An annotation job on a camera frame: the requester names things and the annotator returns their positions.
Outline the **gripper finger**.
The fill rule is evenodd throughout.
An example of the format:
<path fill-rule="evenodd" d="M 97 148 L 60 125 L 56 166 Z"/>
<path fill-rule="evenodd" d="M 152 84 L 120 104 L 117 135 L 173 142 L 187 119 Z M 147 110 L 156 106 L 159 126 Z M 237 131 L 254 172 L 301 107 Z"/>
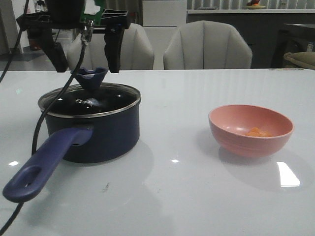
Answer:
<path fill-rule="evenodd" d="M 40 29 L 37 42 L 56 71 L 65 72 L 68 68 L 67 59 L 61 44 L 54 41 L 52 30 L 49 28 Z"/>
<path fill-rule="evenodd" d="M 105 56 L 111 73 L 119 73 L 121 68 L 121 47 L 124 35 L 122 26 L 110 26 L 105 29 Z"/>

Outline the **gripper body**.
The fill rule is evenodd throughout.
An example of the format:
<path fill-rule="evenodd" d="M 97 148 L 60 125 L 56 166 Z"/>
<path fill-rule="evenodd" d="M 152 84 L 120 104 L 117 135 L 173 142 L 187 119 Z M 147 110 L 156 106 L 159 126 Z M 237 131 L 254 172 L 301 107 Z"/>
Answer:
<path fill-rule="evenodd" d="M 82 29 L 88 21 L 96 28 L 130 26 L 127 11 L 105 7 L 104 0 L 46 0 L 47 11 L 21 15 L 16 19 L 22 31 L 39 34 L 45 30 Z"/>

